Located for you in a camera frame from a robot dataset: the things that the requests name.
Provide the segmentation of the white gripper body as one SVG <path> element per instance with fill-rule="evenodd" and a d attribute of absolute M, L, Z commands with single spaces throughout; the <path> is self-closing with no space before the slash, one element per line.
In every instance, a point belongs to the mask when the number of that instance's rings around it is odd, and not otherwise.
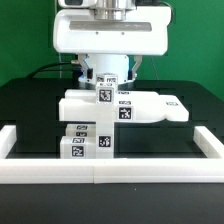
<path fill-rule="evenodd" d="M 171 9 L 137 7 L 123 21 L 96 20 L 93 10 L 63 9 L 54 21 L 53 46 L 60 53 L 163 55 Z"/>

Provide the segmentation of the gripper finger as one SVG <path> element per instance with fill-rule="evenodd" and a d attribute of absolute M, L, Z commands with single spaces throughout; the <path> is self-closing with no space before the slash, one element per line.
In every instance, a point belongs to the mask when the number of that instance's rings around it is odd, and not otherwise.
<path fill-rule="evenodd" d="M 142 56 L 141 55 L 135 55 L 134 56 L 134 62 L 135 64 L 133 67 L 128 71 L 128 80 L 134 81 L 137 77 L 137 70 L 140 67 L 142 63 Z"/>
<path fill-rule="evenodd" d="M 87 54 L 79 54 L 78 55 L 78 62 L 81 65 L 84 73 L 85 80 L 91 80 L 93 78 L 93 69 L 89 67 L 86 60 L 88 58 Z"/>

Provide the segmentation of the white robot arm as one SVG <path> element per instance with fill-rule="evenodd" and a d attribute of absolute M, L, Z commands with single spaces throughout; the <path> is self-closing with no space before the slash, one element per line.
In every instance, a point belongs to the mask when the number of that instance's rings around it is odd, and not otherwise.
<path fill-rule="evenodd" d="M 172 8 L 158 0 L 57 0 L 53 46 L 75 54 L 82 85 L 136 79 L 142 57 L 168 49 Z"/>

